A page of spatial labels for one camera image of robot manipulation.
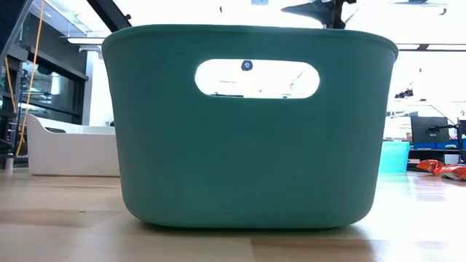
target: orange bag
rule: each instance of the orange bag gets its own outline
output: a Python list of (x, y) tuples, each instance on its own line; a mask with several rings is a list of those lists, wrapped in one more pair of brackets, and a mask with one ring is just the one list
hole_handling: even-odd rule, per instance
[(444, 165), (438, 160), (421, 161), (417, 168), (427, 170), (433, 175), (439, 175), (442, 178), (450, 178), (454, 180), (466, 180), (466, 166), (460, 164)]

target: wooden floor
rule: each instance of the wooden floor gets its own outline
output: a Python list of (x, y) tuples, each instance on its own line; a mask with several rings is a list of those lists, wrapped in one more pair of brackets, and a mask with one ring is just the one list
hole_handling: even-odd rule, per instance
[(380, 177), (361, 222), (328, 231), (184, 231), (139, 222), (118, 178), (0, 174), (0, 261), (466, 261), (466, 182)]

